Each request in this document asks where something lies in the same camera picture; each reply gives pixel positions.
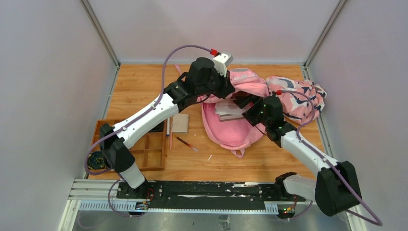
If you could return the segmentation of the white coffee cover book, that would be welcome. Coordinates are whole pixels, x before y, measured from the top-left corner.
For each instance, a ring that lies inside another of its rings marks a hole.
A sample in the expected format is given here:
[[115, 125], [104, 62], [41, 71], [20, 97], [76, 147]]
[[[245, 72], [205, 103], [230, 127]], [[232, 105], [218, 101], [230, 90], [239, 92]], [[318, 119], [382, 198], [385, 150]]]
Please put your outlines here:
[[224, 116], [224, 115], [242, 115], [251, 107], [250, 104], [246, 105], [244, 108], [240, 108], [236, 105], [233, 100], [227, 99], [219, 101], [215, 104], [215, 113]]

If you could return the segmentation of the pink student backpack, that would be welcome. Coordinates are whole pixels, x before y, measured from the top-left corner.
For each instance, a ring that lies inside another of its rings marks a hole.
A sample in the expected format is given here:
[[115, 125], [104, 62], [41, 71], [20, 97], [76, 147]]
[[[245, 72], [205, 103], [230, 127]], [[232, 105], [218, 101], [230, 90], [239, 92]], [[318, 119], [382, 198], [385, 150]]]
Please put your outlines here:
[[243, 158], [245, 149], [263, 136], [259, 129], [265, 129], [260, 123], [253, 127], [246, 119], [221, 121], [216, 113], [216, 103], [238, 98], [238, 93], [248, 93], [265, 98], [269, 95], [266, 81], [248, 68], [230, 70], [230, 82], [234, 93], [224, 100], [211, 95], [201, 103], [202, 119], [205, 131], [210, 140], [222, 148], [230, 150], [237, 158]]

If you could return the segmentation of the white Decorate Furniture book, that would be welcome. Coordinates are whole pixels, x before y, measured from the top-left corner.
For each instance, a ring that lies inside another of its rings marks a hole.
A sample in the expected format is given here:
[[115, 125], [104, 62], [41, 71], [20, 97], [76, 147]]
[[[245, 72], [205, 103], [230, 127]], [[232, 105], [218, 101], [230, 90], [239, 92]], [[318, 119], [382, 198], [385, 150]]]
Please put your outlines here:
[[225, 121], [232, 121], [232, 120], [240, 120], [244, 119], [243, 115], [230, 115], [230, 114], [225, 114], [225, 115], [220, 115], [219, 116], [219, 121], [225, 122]]

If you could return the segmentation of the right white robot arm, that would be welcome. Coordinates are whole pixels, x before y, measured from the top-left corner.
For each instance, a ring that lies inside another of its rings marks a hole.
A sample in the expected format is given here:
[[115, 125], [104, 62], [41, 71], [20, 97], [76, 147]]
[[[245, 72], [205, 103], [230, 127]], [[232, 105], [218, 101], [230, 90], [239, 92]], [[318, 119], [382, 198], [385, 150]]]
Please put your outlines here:
[[233, 100], [243, 110], [242, 116], [253, 127], [263, 125], [263, 133], [280, 148], [300, 160], [315, 180], [295, 172], [275, 179], [275, 195], [281, 201], [300, 196], [315, 202], [323, 214], [331, 217], [361, 204], [362, 196], [354, 166], [340, 162], [307, 141], [298, 129], [284, 119], [277, 96], [265, 98], [247, 95]]

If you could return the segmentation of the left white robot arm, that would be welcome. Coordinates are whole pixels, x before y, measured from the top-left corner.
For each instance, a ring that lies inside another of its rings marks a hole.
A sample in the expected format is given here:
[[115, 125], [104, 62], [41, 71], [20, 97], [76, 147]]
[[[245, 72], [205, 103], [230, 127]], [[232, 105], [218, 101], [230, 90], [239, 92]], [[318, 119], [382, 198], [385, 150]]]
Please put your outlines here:
[[235, 91], [227, 67], [233, 57], [221, 53], [213, 59], [197, 58], [188, 72], [164, 88], [149, 105], [112, 127], [105, 124], [100, 130], [100, 150], [110, 167], [129, 185], [136, 199], [147, 194], [146, 178], [136, 165], [130, 148], [161, 122], [197, 103], [202, 96], [214, 95], [225, 99]]

